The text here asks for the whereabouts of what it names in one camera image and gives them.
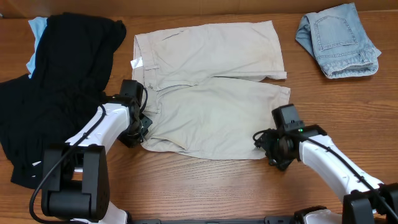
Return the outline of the beige shorts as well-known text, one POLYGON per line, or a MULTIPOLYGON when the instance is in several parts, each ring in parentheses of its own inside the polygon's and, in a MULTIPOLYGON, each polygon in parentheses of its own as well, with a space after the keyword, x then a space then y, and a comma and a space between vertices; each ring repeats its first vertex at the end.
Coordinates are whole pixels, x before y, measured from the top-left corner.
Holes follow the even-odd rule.
POLYGON ((211 160, 262 159, 253 135, 290 89, 271 21, 205 24, 137 34, 132 77, 148 92, 143 148, 211 160))

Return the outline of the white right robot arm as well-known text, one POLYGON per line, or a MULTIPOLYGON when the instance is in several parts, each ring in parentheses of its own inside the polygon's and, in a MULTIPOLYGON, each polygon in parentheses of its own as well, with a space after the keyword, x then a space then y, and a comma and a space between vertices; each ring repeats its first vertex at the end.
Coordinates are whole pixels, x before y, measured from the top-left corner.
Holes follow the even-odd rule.
POLYGON ((258 131, 254 145, 265 151, 269 165, 285 171, 293 160, 314 170, 343 204, 341 214, 324 206, 292 216, 265 217, 265 223, 397 223, 397 184, 384 184, 345 156, 324 129, 307 126, 293 104, 272 110, 276 128, 258 131), (378 220, 375 214, 383 216, 378 220))

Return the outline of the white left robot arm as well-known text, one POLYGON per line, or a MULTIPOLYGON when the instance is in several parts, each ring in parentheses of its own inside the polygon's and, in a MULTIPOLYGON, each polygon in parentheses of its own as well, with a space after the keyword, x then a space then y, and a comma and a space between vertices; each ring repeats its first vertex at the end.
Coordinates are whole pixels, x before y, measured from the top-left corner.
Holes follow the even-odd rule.
POLYGON ((106 154, 116 140, 127 147, 144 142, 152 121, 144 115, 147 90, 123 80, 86 126, 65 143, 46 148, 43 158, 42 213, 48 223, 130 223, 128 212, 110 201, 106 154))

